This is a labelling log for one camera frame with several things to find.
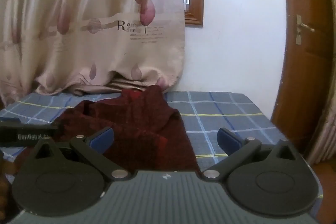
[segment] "metal pivot bolt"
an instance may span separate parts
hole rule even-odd
[[[127,177],[127,175],[128,175],[128,172],[126,170],[114,170],[112,172],[112,177],[116,179],[123,179]]]
[[[296,15],[296,25],[299,28],[302,27],[302,28],[305,28],[307,30],[310,30],[311,32],[315,32],[315,30],[313,28],[310,28],[308,25],[303,24],[302,17],[300,15]]]
[[[209,179],[215,179],[219,177],[219,172],[216,170],[206,170],[203,175]]]

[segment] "bed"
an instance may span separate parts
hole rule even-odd
[[[75,97],[66,93],[56,96],[31,93],[1,110],[0,117],[19,118],[22,123],[51,123],[65,109],[75,107],[82,100],[98,101],[116,98],[119,95],[113,93]],[[169,106],[180,111],[201,170],[227,157],[225,151],[217,144],[217,131],[221,127],[229,129],[243,139],[254,137],[264,144],[275,144],[285,138],[259,108],[243,94],[168,92],[164,96]],[[22,147],[1,148],[5,159],[9,161],[14,161],[23,149]],[[322,187],[318,179],[317,181],[319,196],[311,211],[313,217],[316,217],[323,198]]]

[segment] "white wall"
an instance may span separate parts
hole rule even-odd
[[[186,27],[176,90],[243,93],[270,118],[286,41],[286,0],[204,0],[203,28]]]

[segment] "curtain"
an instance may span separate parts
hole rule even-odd
[[[0,96],[168,90],[184,62],[184,0],[0,0]]]
[[[334,30],[336,30],[336,0],[332,0]],[[327,103],[319,124],[308,146],[305,158],[309,164],[330,159],[336,153],[336,31],[334,32],[334,55],[331,86]]]

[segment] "wooden floor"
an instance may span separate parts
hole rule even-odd
[[[336,157],[330,161],[313,165],[323,189],[323,200],[318,220],[320,224],[336,222]]]

